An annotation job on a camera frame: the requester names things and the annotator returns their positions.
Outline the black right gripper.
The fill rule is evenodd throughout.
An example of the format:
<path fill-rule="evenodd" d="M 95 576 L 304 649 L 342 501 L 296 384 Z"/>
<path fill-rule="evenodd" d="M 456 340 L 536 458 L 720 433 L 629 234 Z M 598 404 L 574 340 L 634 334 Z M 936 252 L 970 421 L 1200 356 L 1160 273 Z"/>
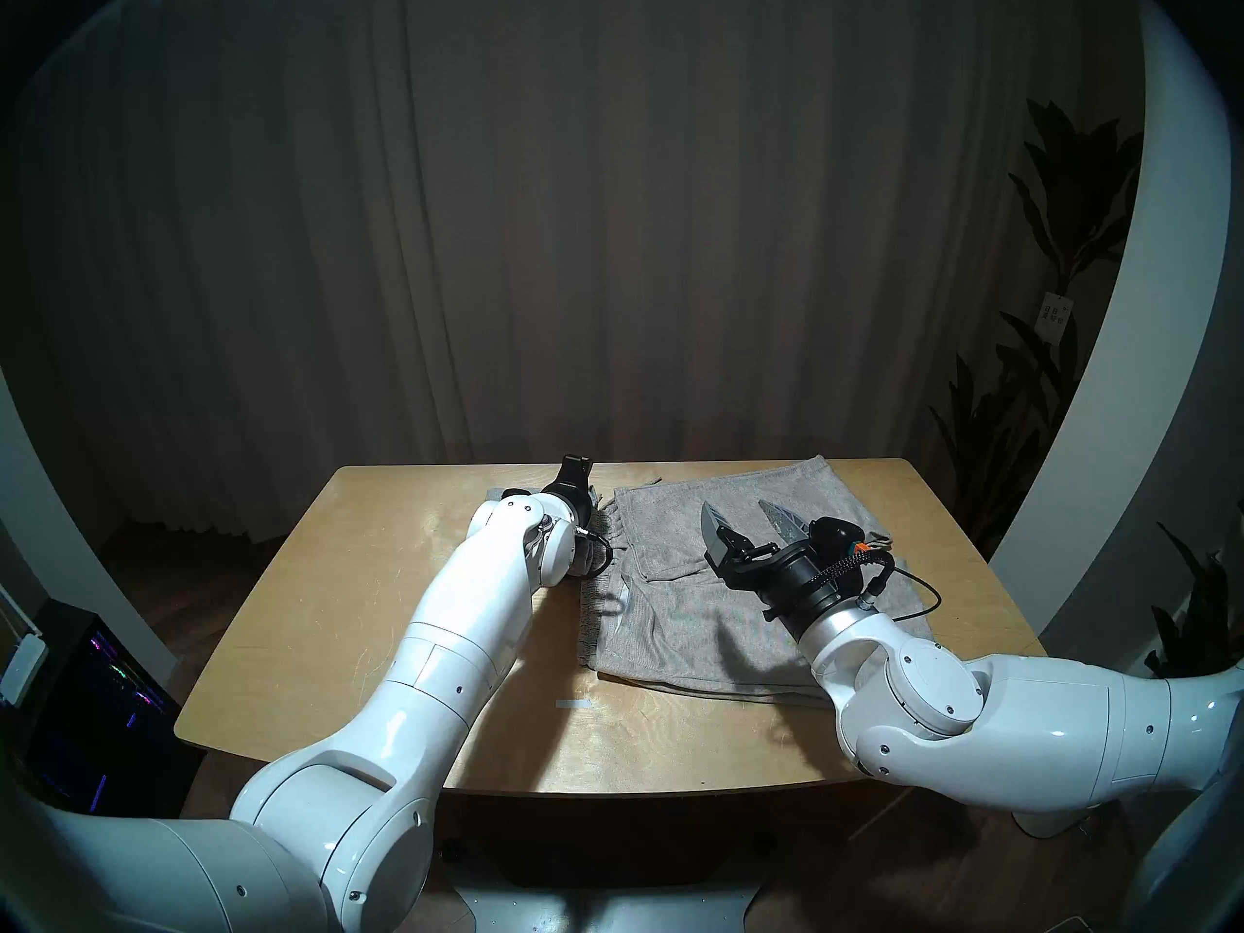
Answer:
<path fill-rule="evenodd" d="M 764 499 L 758 504 L 787 546 L 753 545 L 703 501 L 704 556 L 728 588 L 754 593 L 768 622 L 781 622 L 792 639 L 801 639 L 819 618 L 865 590 L 865 573 L 855 560 L 865 542 L 858 536 L 810 537 L 810 522 L 790 509 Z"/>

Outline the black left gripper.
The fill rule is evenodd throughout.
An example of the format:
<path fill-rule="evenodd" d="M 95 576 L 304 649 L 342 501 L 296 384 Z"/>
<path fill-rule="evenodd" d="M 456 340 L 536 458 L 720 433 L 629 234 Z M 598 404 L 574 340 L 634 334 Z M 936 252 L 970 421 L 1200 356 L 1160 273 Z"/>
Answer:
<path fill-rule="evenodd" d="M 571 525 L 578 534 L 595 531 L 596 499 L 588 481 L 592 464 L 587 457 L 566 454 L 554 481 L 540 490 L 546 513 Z"/>

